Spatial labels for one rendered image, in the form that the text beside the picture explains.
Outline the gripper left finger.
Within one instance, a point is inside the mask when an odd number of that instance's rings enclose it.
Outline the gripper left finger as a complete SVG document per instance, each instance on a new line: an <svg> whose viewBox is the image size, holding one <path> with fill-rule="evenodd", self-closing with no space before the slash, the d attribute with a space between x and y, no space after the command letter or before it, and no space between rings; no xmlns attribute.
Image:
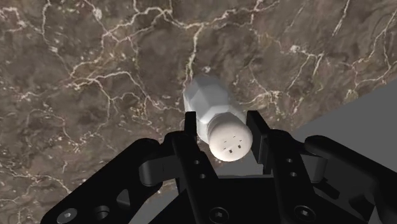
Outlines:
<svg viewBox="0 0 397 224"><path fill-rule="evenodd" d="M171 221L229 224L226 208L202 194L217 178L197 146L195 113L187 112L182 131L168 133L162 143L133 142L46 212L40 224L129 224L169 179L177 179L180 187L163 211Z"/></svg>

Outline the white salt shaker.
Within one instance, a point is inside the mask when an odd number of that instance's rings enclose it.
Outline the white salt shaker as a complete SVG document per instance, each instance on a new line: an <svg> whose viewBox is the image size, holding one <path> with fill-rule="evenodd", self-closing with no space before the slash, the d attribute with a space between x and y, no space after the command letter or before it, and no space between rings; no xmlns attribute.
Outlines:
<svg viewBox="0 0 397 224"><path fill-rule="evenodd" d="M253 135L247 117L217 77L194 77L184 89L183 99L185 111L196 113L197 135L214 157L234 162L248 154Z"/></svg>

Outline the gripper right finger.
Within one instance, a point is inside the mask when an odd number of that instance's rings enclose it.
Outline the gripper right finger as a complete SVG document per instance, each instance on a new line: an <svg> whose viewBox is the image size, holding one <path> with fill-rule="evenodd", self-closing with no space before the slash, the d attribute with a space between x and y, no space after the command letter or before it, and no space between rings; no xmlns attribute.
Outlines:
<svg viewBox="0 0 397 224"><path fill-rule="evenodd" d="M251 150L272 174L281 224L397 224L397 172L325 136L297 141L248 111Z"/></svg>

